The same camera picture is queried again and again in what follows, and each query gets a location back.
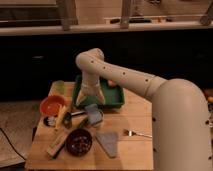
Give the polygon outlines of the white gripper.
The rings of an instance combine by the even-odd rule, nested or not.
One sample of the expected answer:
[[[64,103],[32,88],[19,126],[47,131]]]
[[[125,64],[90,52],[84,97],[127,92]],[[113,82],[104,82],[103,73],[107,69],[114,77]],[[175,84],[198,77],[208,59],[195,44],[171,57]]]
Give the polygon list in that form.
[[[105,97],[100,82],[95,84],[81,83],[76,105],[79,106],[88,96],[95,96],[101,104],[105,103]]]

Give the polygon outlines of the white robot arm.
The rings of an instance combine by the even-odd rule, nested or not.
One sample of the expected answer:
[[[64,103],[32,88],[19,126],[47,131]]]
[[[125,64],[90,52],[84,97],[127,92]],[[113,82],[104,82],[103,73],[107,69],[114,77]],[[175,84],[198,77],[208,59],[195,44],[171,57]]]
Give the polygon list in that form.
[[[76,65],[83,76],[78,101],[102,98],[105,78],[152,103],[154,171],[213,171],[210,112],[197,85],[109,64],[98,48],[78,54]]]

